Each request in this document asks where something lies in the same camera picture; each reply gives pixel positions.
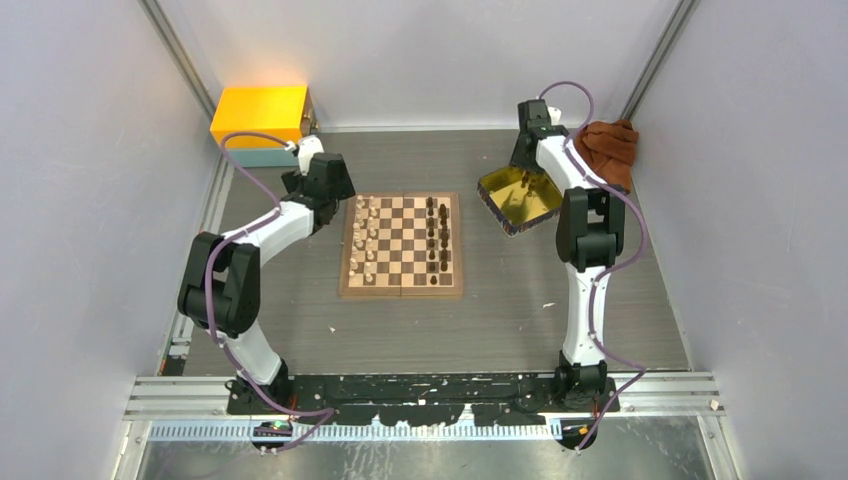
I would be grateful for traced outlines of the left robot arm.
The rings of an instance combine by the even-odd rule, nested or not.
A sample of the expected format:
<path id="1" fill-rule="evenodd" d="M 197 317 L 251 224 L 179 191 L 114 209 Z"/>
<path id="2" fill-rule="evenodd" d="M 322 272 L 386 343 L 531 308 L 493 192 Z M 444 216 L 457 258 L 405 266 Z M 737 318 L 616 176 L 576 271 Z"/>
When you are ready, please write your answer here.
<path id="1" fill-rule="evenodd" d="M 319 152 L 306 172 L 286 172 L 287 193 L 252 222 L 226 232 L 203 231 L 192 241 L 177 298 L 178 311 L 227 352 L 252 398 L 269 413 L 292 397 L 288 367 L 258 321 L 261 270 L 274 256 L 327 225 L 355 189 L 342 155 Z"/>

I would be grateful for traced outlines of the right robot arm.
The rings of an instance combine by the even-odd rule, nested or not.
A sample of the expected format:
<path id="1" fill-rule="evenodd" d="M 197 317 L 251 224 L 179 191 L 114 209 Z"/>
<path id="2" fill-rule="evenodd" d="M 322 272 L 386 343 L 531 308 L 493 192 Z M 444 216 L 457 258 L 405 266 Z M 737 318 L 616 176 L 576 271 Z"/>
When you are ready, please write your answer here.
<path id="1" fill-rule="evenodd" d="M 624 205 L 591 172 L 564 127 L 542 99 L 517 105 L 519 134 L 510 164 L 539 173 L 562 194 L 555 235 L 568 279 L 567 331 L 553 393 L 567 410 L 604 393 L 608 365 L 600 345 L 608 279 L 603 273 L 623 250 Z"/>

